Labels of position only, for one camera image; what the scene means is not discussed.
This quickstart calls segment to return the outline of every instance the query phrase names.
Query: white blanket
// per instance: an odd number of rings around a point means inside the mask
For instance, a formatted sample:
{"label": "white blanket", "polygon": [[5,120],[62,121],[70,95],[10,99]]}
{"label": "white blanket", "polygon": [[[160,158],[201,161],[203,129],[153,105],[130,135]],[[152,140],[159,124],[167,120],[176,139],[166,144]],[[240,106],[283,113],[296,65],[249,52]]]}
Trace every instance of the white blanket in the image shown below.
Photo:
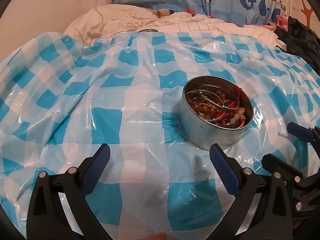
{"label": "white blanket", "polygon": [[64,34],[91,45],[103,36],[112,38],[118,33],[156,29],[159,32],[210,32],[221,34],[239,34],[257,38],[269,47],[280,46],[286,50],[286,45],[278,40],[277,35],[261,26],[244,25],[239,27],[220,19],[208,18],[205,15],[181,12],[167,17],[158,18],[145,8],[108,4],[92,9],[74,20]]}

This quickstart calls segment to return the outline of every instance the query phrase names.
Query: metal pin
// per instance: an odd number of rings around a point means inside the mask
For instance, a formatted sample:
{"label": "metal pin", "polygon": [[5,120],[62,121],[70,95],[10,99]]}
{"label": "metal pin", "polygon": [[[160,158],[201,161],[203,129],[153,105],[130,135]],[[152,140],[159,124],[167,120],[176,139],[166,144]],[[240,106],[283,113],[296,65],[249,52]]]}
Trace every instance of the metal pin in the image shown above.
{"label": "metal pin", "polygon": [[299,182],[300,182],[300,180],[301,180],[301,179],[300,179],[300,177],[299,177],[299,176],[295,176],[295,177],[294,177],[294,181],[295,181],[296,183],[299,183]]}
{"label": "metal pin", "polygon": [[275,174],[273,174],[277,179],[281,178],[281,174],[279,172],[275,172]]}
{"label": "metal pin", "polygon": [[301,202],[298,202],[297,204],[296,204],[296,210],[301,210],[301,208],[302,208],[302,203]]}
{"label": "metal pin", "polygon": [[245,174],[247,174],[247,175],[252,174],[252,170],[249,169],[249,168],[244,168],[244,169],[243,169],[243,172],[244,172]]}
{"label": "metal pin", "polygon": [[41,172],[39,173],[39,177],[40,177],[40,178],[44,178],[46,175],[47,175],[47,173],[46,173],[45,171],[41,171]]}
{"label": "metal pin", "polygon": [[69,172],[70,174],[74,174],[74,173],[76,173],[76,171],[77,171],[77,168],[76,168],[76,167],[71,167],[71,168],[68,170],[68,172]]}

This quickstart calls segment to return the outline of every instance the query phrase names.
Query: pink cloth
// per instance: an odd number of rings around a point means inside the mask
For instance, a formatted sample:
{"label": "pink cloth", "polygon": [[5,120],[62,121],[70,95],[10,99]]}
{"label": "pink cloth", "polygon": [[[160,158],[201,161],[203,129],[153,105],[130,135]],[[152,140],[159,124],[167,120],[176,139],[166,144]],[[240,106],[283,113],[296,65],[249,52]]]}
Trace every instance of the pink cloth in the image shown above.
{"label": "pink cloth", "polygon": [[276,26],[271,26],[271,25],[260,25],[260,26],[265,27],[266,29],[273,31],[273,32],[276,30]]}
{"label": "pink cloth", "polygon": [[288,31],[288,17],[277,15],[278,25],[281,29]]}

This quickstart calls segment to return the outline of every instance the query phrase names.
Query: blue and white checkered plastic sheet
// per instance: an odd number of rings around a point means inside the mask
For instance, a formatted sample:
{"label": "blue and white checkered plastic sheet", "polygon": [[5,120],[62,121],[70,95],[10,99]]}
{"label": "blue and white checkered plastic sheet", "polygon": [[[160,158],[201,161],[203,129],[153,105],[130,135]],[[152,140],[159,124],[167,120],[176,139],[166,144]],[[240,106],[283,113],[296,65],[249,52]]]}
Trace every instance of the blue and white checkered plastic sheet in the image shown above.
{"label": "blue and white checkered plastic sheet", "polygon": [[248,36],[129,32],[84,47],[45,33],[0,71],[0,202],[24,235],[39,172],[64,172],[107,143],[111,160],[86,200],[114,239],[206,239],[233,197],[177,125],[183,86],[199,75],[226,78],[252,100],[254,119],[228,156],[260,173],[267,153],[305,174],[319,167],[286,125],[319,125],[320,78]]}

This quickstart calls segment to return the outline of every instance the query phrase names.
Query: silver tin can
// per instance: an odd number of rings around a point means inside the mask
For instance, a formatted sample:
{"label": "silver tin can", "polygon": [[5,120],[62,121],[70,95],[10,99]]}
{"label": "silver tin can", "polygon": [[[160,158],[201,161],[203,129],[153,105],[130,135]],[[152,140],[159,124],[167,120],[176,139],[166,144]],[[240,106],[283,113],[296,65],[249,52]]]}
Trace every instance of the silver tin can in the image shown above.
{"label": "silver tin can", "polygon": [[178,114],[178,125],[183,135],[200,149],[209,151],[212,144],[219,144],[224,150],[232,146],[246,131],[253,118],[253,108],[248,96],[241,91],[240,107],[245,108],[245,124],[239,129],[230,129],[212,124],[198,116],[187,102],[186,94],[197,90],[200,85],[214,85],[233,91],[236,87],[232,82],[215,76],[199,76],[187,82],[183,88],[182,100]]}

